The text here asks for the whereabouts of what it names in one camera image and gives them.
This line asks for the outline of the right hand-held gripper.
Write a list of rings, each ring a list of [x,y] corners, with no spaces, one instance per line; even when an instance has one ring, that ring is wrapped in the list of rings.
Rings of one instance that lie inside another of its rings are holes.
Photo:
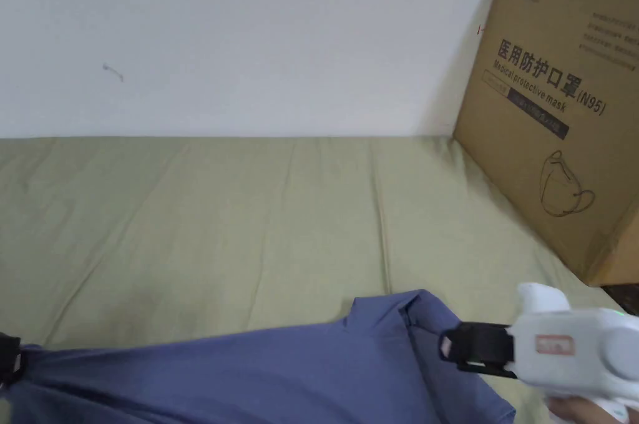
[[[510,325],[461,322],[439,339],[439,355],[459,371],[515,378],[546,397],[580,397],[618,423],[638,402],[638,319],[610,308],[572,308],[559,289],[518,287]]]

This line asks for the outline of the person's right hand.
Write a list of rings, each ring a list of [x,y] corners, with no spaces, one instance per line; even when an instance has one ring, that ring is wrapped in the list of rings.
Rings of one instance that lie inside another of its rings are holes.
[[[602,407],[579,397],[549,397],[549,412],[555,417],[571,423],[616,423],[616,419]]]

